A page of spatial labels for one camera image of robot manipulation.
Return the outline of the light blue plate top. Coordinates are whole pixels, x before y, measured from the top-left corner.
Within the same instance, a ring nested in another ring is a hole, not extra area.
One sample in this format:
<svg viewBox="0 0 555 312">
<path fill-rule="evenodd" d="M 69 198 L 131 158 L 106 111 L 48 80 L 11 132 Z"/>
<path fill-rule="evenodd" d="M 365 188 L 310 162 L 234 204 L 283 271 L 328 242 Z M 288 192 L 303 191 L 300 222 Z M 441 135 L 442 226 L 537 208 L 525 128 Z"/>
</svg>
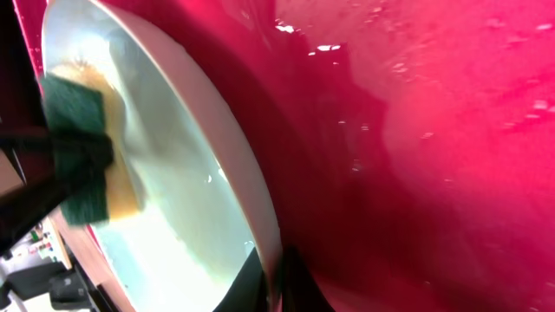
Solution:
<svg viewBox="0 0 555 312">
<path fill-rule="evenodd" d="M 97 1 L 55 0 L 42 62 L 86 63 L 123 99 L 122 154 L 139 211 L 94 234 L 138 311 L 214 311 L 252 249 L 279 305 L 280 231 L 263 174 L 231 109 L 174 39 Z"/>
</svg>

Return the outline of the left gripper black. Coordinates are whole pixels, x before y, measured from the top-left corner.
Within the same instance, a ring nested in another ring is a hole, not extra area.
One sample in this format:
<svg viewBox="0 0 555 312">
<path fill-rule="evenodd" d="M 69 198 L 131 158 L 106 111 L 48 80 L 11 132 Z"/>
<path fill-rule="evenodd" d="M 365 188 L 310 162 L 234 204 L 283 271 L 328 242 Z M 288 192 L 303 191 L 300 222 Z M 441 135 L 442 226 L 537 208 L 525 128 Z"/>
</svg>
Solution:
<svg viewBox="0 0 555 312">
<path fill-rule="evenodd" d="M 29 43 L 17 1 L 1 2 L 1 253 L 5 254 L 45 214 L 8 202 L 28 194 L 53 171 L 91 166 L 105 170 L 114 161 L 112 140 L 102 133 L 46 132 L 36 61 L 39 38 Z"/>
</svg>

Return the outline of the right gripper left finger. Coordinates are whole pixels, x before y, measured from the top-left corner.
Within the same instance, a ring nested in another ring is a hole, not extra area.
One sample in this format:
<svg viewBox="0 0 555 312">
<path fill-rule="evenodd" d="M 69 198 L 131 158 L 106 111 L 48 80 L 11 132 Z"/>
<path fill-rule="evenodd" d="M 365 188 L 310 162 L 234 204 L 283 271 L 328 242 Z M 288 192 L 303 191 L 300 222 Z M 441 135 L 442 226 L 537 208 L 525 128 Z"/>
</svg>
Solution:
<svg viewBox="0 0 555 312">
<path fill-rule="evenodd" d="M 228 292 L 213 312 L 267 312 L 268 290 L 256 249 L 252 249 Z"/>
</svg>

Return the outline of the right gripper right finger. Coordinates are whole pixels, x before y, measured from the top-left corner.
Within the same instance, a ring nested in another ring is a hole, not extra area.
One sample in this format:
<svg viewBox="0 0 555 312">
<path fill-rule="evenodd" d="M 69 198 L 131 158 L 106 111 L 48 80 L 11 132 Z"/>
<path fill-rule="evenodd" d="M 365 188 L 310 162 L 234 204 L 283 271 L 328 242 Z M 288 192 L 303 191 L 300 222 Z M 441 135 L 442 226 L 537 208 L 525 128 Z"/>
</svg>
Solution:
<svg viewBox="0 0 555 312">
<path fill-rule="evenodd" d="M 284 249 L 278 276 L 282 312 L 335 311 L 295 247 Z"/>
</svg>

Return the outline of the yellow green sponge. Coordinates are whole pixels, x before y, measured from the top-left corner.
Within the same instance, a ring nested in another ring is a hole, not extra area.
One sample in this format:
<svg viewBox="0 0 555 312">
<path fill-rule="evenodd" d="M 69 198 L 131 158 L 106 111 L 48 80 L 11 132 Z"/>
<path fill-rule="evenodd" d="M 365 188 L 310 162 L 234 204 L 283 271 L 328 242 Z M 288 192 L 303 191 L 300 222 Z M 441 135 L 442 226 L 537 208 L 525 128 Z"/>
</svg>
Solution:
<svg viewBox="0 0 555 312">
<path fill-rule="evenodd" d="M 66 62 L 41 78 L 43 111 L 49 131 L 63 147 L 54 151 L 58 178 L 86 184 L 61 203 L 73 226 L 105 223 L 139 211 L 123 150 L 123 99 L 99 70 Z"/>
</svg>

